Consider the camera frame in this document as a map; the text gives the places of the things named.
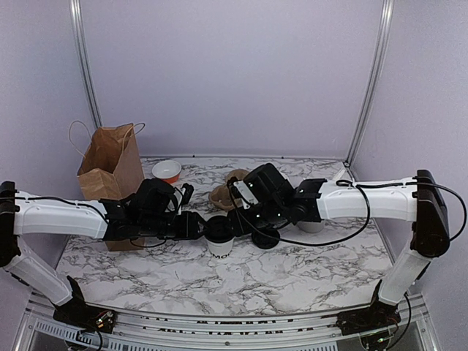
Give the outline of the white paper coffee cup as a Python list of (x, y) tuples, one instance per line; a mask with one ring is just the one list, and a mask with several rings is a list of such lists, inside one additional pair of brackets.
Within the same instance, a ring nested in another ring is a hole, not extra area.
[(234, 239), (231, 238), (229, 241), (222, 243), (217, 243), (213, 241), (206, 240), (208, 245), (208, 251), (210, 257), (215, 260), (224, 260), (228, 258), (233, 250)]

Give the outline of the brown paper bag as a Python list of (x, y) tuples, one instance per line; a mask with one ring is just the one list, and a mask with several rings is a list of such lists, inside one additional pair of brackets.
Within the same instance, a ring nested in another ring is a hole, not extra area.
[(90, 143), (78, 169), (78, 183), (86, 200), (123, 200), (136, 193), (145, 179), (135, 130), (144, 123), (100, 127), (88, 133)]

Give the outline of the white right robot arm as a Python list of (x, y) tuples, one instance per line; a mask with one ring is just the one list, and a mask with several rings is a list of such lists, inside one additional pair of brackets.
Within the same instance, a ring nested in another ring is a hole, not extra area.
[(274, 165), (261, 165), (242, 180), (227, 182), (230, 196), (257, 233), (287, 224), (341, 218), (399, 219), (412, 223), (412, 238), (377, 288), (377, 299), (362, 321), (376, 328), (389, 318), (404, 293), (428, 264), (450, 247), (445, 201), (427, 170), (412, 178), (382, 182), (346, 182), (313, 178), (292, 186)]

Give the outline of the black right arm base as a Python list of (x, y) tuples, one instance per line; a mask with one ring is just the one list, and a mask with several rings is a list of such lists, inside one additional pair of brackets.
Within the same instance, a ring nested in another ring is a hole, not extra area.
[(381, 283), (379, 281), (375, 287), (369, 306), (337, 314), (336, 326), (343, 336), (398, 325), (401, 322), (401, 317), (397, 312), (398, 306), (379, 300), (378, 292)]

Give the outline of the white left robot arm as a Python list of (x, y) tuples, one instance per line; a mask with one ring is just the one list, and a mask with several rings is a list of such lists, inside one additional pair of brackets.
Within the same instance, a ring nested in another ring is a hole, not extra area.
[(1, 267), (30, 284), (49, 301), (63, 307), (76, 325), (87, 325), (92, 309), (79, 296), (79, 287), (56, 272), (23, 240), (24, 235), (54, 234), (124, 241), (157, 238), (191, 241), (201, 238), (206, 221), (185, 211), (194, 191), (180, 189), (158, 179), (146, 179), (138, 190), (122, 200), (65, 200), (21, 192), (11, 181), (1, 185)]

